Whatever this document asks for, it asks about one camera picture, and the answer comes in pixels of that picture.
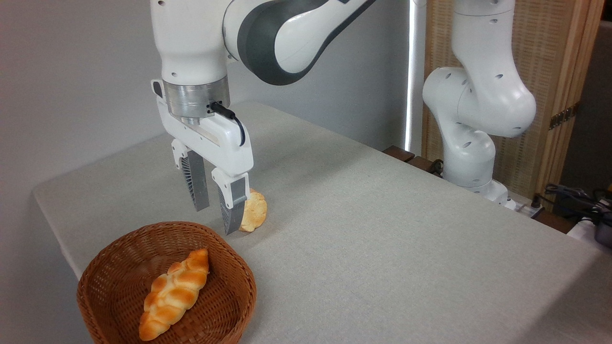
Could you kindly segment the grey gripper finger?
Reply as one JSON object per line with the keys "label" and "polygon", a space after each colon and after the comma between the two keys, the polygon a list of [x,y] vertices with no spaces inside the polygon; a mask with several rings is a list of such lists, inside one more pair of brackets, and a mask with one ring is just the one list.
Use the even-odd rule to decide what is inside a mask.
{"label": "grey gripper finger", "polygon": [[212,178],[217,184],[225,235],[229,235],[238,231],[242,224],[245,203],[251,194],[249,175],[230,176],[216,167],[212,171]]}
{"label": "grey gripper finger", "polygon": [[209,207],[208,186],[203,157],[178,139],[172,141],[171,148],[173,150],[175,166],[182,172],[194,208],[199,212]]}

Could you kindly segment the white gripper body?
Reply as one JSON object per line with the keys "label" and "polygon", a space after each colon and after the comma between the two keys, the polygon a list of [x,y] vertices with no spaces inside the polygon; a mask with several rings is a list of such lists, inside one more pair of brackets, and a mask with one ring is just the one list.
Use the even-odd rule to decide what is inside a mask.
{"label": "white gripper body", "polygon": [[165,130],[230,176],[253,168],[253,151],[246,126],[229,118],[225,107],[227,80],[209,85],[182,86],[153,80]]}

